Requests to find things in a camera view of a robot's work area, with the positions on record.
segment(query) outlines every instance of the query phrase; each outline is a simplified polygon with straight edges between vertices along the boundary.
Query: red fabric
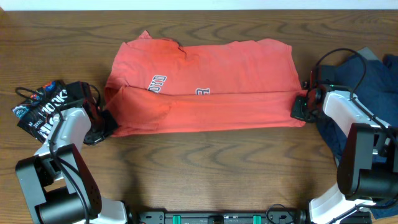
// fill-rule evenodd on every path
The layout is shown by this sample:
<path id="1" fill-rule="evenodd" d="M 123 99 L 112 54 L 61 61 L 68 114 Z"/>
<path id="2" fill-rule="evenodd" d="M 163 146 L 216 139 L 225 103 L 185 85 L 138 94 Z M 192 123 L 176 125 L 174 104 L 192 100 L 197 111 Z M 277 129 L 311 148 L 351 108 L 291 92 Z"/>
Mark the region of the red fabric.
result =
<path id="1" fill-rule="evenodd" d="M 114 135 L 301 127 L 291 50 L 271 39 L 181 47 L 144 32 L 122 44 L 106 83 Z"/>

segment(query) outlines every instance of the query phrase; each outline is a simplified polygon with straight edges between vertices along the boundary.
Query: wooden table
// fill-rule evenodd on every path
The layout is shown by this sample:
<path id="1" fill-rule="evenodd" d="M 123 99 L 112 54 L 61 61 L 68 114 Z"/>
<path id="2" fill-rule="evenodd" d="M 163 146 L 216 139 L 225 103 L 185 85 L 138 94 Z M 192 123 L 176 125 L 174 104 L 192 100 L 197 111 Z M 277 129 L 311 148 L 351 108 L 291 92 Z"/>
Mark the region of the wooden table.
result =
<path id="1" fill-rule="evenodd" d="M 40 143 L 16 126 L 17 86 L 82 80 L 103 91 L 122 42 L 148 30 L 182 45 L 273 38 L 293 46 L 300 79 L 329 50 L 398 54 L 396 11 L 5 12 L 0 26 L 0 223 L 31 223 L 15 165 Z M 326 63 L 339 62 L 336 54 Z M 83 158 L 102 195 L 136 209 L 305 208 L 336 182 L 314 125 L 110 138 Z M 377 223 L 397 223 L 389 218 Z"/>

